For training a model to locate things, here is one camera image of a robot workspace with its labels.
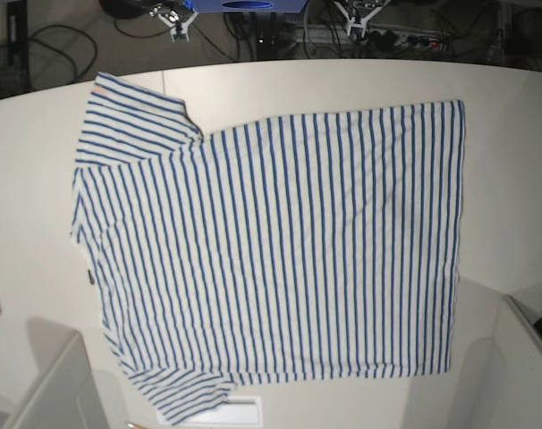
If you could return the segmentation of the blue white striped T-shirt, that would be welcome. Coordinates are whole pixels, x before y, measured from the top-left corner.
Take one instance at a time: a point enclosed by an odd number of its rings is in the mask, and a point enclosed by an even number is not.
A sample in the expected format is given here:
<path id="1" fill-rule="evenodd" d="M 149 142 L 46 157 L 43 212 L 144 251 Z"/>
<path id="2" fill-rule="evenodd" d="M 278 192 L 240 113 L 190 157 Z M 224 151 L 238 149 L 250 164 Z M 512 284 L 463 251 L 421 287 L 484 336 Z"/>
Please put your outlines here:
<path id="1" fill-rule="evenodd" d="M 71 237 L 119 367 L 170 425 L 239 385 L 447 372 L 464 138 L 460 100 L 207 134 L 99 74 Z"/>

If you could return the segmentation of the white power strip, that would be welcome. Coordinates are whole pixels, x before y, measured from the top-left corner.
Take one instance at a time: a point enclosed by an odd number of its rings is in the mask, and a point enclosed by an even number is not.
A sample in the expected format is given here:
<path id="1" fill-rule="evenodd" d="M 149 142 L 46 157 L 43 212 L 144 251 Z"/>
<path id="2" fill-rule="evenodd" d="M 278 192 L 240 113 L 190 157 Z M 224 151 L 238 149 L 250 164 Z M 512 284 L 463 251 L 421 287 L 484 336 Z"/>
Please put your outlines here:
<path id="1" fill-rule="evenodd" d="M 297 43 L 313 46 L 333 45 L 342 48 L 366 44 L 382 52 L 390 52 L 396 47 L 438 48 L 446 39 L 446 35 L 437 30 L 389 24 L 369 24 L 365 31 L 354 29 L 347 33 L 342 24 L 327 22 L 297 24 L 292 37 Z"/>

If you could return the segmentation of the blue box with oval hole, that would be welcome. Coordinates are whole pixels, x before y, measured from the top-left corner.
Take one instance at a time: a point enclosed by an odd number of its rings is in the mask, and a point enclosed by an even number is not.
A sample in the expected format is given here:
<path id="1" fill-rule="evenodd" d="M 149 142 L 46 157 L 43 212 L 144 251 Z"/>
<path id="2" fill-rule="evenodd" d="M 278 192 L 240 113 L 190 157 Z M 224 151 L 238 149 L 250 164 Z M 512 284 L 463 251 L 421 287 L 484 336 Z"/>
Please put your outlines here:
<path id="1" fill-rule="evenodd" d="M 299 13 L 307 0 L 190 0 L 183 3 L 199 13 Z"/>

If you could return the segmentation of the grey partition panel left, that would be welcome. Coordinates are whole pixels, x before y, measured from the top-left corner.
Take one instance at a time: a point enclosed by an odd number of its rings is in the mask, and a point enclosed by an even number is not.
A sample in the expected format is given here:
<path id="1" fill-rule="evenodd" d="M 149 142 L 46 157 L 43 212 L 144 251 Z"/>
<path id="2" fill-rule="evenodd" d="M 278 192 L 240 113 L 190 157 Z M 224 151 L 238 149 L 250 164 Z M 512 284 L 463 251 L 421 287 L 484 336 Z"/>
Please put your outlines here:
<path id="1" fill-rule="evenodd" d="M 0 428 L 109 426 L 79 332 L 67 335 L 18 404 L 0 398 Z"/>

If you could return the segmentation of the grey partition panel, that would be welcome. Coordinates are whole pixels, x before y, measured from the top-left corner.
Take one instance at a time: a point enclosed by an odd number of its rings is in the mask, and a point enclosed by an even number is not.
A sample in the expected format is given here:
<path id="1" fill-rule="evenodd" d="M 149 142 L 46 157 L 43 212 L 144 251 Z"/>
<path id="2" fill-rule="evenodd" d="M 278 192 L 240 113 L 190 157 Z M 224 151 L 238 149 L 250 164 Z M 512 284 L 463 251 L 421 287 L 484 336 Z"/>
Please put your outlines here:
<path id="1" fill-rule="evenodd" d="M 0 428 L 109 426 L 79 332 L 67 335 L 18 404 L 0 398 Z"/>
<path id="2" fill-rule="evenodd" d="M 498 309 L 494 343 L 504 362 L 492 428 L 542 428 L 542 339 L 514 299 Z"/>

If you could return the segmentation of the grey partition panel right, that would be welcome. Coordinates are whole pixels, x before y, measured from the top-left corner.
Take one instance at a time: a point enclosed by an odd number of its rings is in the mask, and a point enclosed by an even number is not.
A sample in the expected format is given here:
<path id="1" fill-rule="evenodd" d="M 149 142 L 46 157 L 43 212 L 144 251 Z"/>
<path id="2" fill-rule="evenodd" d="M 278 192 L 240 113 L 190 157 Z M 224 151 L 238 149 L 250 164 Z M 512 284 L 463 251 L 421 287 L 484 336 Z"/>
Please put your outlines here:
<path id="1" fill-rule="evenodd" d="M 498 309 L 494 343 L 504 362 L 492 428 L 542 428 L 542 339 L 514 299 Z"/>

